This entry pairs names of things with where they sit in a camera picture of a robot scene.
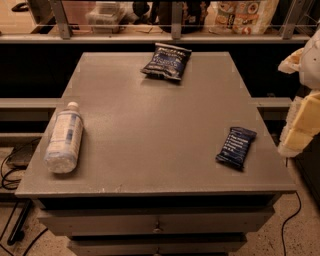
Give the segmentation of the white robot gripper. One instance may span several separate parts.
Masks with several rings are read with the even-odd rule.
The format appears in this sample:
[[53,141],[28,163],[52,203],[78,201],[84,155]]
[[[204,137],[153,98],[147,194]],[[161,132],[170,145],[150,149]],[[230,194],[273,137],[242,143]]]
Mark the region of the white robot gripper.
[[[292,74],[299,70],[300,83],[311,90],[320,89],[320,30],[300,48],[285,58],[278,70]],[[283,157],[300,154],[320,132],[320,92],[311,92],[292,101],[286,125],[280,135],[278,152]]]

